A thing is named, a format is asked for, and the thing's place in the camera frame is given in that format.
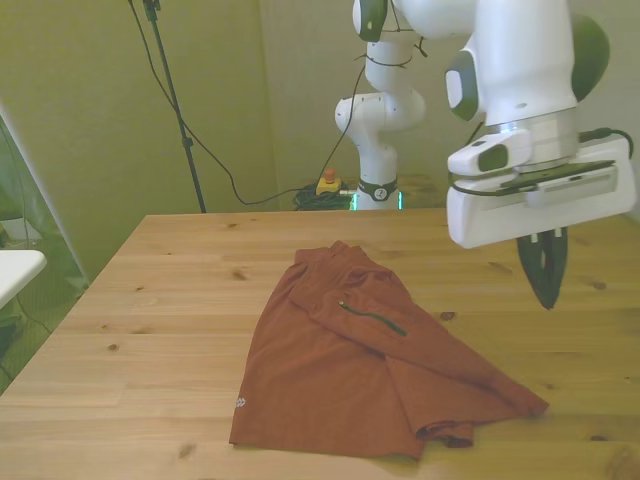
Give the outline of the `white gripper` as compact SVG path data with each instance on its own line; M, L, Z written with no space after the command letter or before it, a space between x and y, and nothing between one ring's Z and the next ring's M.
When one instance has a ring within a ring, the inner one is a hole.
M518 238L533 293L553 309L568 261L564 227L627 213L638 190L624 138L590 143L567 163L534 177L531 187L500 196L496 193L515 174L459 181L447 194L449 235L467 249Z

